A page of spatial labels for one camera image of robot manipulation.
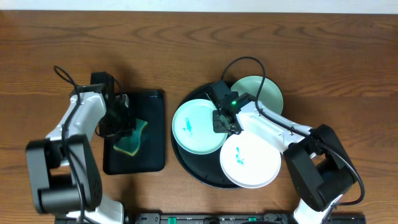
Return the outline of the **green yellow sponge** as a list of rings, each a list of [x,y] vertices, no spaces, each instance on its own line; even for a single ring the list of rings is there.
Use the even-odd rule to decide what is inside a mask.
[[[136,119],[136,128],[132,130],[131,135],[122,137],[114,144],[113,149],[129,156],[135,156],[140,149],[142,135],[147,125],[147,121]]]

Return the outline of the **mint green plate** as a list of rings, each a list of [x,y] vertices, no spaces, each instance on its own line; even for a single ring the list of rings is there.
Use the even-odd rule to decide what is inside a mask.
[[[204,155],[218,150],[226,141],[227,133],[213,130],[215,105],[210,100],[194,99],[183,103],[172,120],[172,133],[187,152]]]

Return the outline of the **white plate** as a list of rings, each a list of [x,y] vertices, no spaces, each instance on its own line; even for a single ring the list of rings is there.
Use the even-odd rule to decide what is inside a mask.
[[[247,189],[271,183],[281,167],[280,152],[253,133],[230,136],[221,147],[220,165],[232,183]]]

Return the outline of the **sage green plate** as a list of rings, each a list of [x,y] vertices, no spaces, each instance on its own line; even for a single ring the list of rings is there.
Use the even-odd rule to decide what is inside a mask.
[[[237,91],[239,95],[243,93],[249,93],[252,96],[256,96],[260,87],[262,77],[260,76],[248,76],[241,78],[235,82],[231,90]],[[259,101],[271,111],[281,115],[284,107],[284,99],[282,92],[279,87],[270,79],[266,78],[261,88],[259,95]]]

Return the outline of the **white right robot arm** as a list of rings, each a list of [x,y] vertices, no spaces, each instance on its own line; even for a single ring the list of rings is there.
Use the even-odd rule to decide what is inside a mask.
[[[234,184],[255,189],[271,183],[285,162],[300,196],[296,223],[323,223],[355,183],[362,184],[334,130],[311,128],[266,108],[248,93],[216,102],[213,126],[231,133],[220,152],[221,168]]]

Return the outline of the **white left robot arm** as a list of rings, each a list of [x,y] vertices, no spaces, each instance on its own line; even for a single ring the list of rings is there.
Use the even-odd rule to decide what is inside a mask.
[[[128,108],[128,96],[115,94],[112,85],[78,86],[70,93],[70,106],[55,129],[25,149],[38,213],[65,222],[126,223],[124,205],[103,193],[90,141],[99,123],[109,128],[123,123]]]

